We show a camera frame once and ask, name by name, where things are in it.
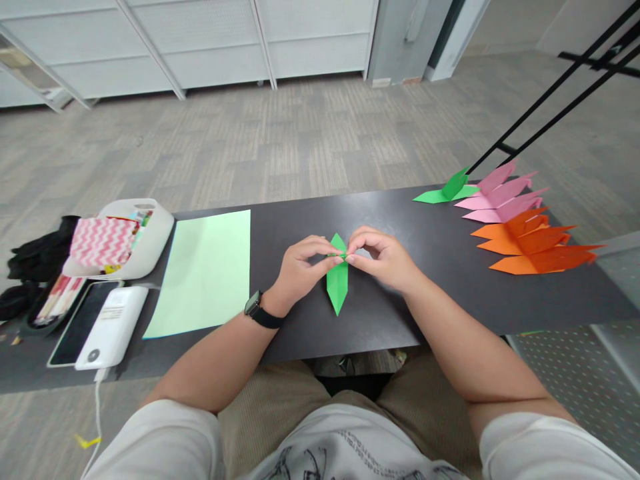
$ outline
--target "sleeve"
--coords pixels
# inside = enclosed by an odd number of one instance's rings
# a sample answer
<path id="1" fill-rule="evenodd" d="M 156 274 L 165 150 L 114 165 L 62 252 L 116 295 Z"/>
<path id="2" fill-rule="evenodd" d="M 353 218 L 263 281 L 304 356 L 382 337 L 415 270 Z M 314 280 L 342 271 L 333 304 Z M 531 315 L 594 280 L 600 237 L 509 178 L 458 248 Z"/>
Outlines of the sleeve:
<path id="1" fill-rule="evenodd" d="M 486 479 L 634 479 L 640 475 L 610 448 L 569 421 L 538 413 L 498 417 L 482 432 Z"/>
<path id="2" fill-rule="evenodd" d="M 85 478 L 209 480 L 224 475 L 215 415 L 158 400 L 133 414 Z"/>

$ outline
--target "light green paper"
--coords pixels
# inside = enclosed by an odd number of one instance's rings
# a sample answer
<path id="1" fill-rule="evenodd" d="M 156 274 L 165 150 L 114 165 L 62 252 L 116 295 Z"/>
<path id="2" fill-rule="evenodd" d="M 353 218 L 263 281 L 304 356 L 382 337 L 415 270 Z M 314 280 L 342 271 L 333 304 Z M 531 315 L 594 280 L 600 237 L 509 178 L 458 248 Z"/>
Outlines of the light green paper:
<path id="1" fill-rule="evenodd" d="M 331 239 L 331 244 L 338 250 L 342 250 L 343 252 L 347 251 L 344 240 L 342 240 L 337 233 Z M 347 298 L 347 291 L 349 289 L 348 267 L 349 264 L 344 261 L 329 270 L 327 274 L 327 293 L 329 294 L 336 315 L 340 315 L 342 304 L 345 302 L 345 298 Z"/>
<path id="2" fill-rule="evenodd" d="M 182 220 L 143 338 L 222 325 L 249 298 L 251 210 Z"/>
<path id="3" fill-rule="evenodd" d="M 452 176 L 442 190 L 431 190 L 417 196 L 413 201 L 424 203 L 442 203 L 452 200 L 460 200 L 470 197 L 480 188 L 473 185 L 466 185 L 469 176 L 465 174 L 468 167 L 463 168 Z"/>

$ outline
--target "t-shirt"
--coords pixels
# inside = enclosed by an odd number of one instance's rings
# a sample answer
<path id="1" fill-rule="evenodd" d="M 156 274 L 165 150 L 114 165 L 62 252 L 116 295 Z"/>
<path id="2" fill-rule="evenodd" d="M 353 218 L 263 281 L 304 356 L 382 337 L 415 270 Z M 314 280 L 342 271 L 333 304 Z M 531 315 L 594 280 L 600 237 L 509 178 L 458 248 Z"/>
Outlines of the t-shirt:
<path id="1" fill-rule="evenodd" d="M 480 440 L 486 479 L 640 479 L 602 442 L 566 420 L 536 413 L 494 419 Z M 138 410 L 87 479 L 223 479 L 220 427 L 206 411 L 172 400 Z M 351 405 L 309 414 L 246 480 L 464 479 L 430 460 L 390 420 Z"/>

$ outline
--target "hand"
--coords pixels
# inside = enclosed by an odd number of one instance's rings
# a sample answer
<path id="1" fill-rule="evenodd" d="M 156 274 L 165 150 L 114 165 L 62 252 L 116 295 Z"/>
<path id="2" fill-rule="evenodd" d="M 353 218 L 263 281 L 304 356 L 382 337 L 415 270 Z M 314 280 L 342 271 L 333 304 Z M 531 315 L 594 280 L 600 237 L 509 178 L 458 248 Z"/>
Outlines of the hand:
<path id="1" fill-rule="evenodd" d="M 262 307 L 276 317 L 286 317 L 292 306 L 308 294 L 318 280 L 344 262 L 342 257 L 327 257 L 315 265 L 307 261 L 314 255 L 330 253 L 340 255 L 344 252 L 336 249 L 326 238 L 317 235 L 310 235 L 290 246 L 282 259 L 278 280 L 263 295 Z"/>
<path id="2" fill-rule="evenodd" d="M 373 260 L 356 254 L 359 248 L 368 251 Z M 408 292 L 417 279 L 424 277 L 397 238 L 366 225 L 349 238 L 347 262 L 400 293 Z"/>

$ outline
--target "green origami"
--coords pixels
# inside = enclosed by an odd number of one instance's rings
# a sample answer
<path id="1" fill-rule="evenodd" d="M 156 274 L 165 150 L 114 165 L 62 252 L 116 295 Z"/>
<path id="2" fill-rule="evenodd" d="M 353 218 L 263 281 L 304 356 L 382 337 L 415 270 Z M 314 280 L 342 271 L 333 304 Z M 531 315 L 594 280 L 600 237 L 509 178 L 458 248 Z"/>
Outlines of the green origami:
<path id="1" fill-rule="evenodd" d="M 473 185 L 467 185 L 469 176 L 465 174 L 468 167 L 463 168 L 450 178 L 442 190 L 431 190 L 414 198 L 413 201 L 424 203 L 442 203 L 452 200 L 460 200 L 472 196 L 480 190 Z"/>
<path id="2" fill-rule="evenodd" d="M 347 251 L 347 246 L 345 245 L 344 240 L 342 240 L 340 235 L 337 233 L 331 239 L 331 244 L 338 250 L 342 250 L 343 252 Z M 339 256 L 345 258 L 346 254 L 343 253 Z M 329 294 L 329 298 L 331 299 L 336 315 L 340 315 L 340 309 L 342 308 L 342 304 L 345 302 L 347 290 L 349 289 L 348 266 L 349 264 L 344 261 L 340 265 L 336 265 L 334 268 L 329 270 L 327 274 L 327 293 Z"/>

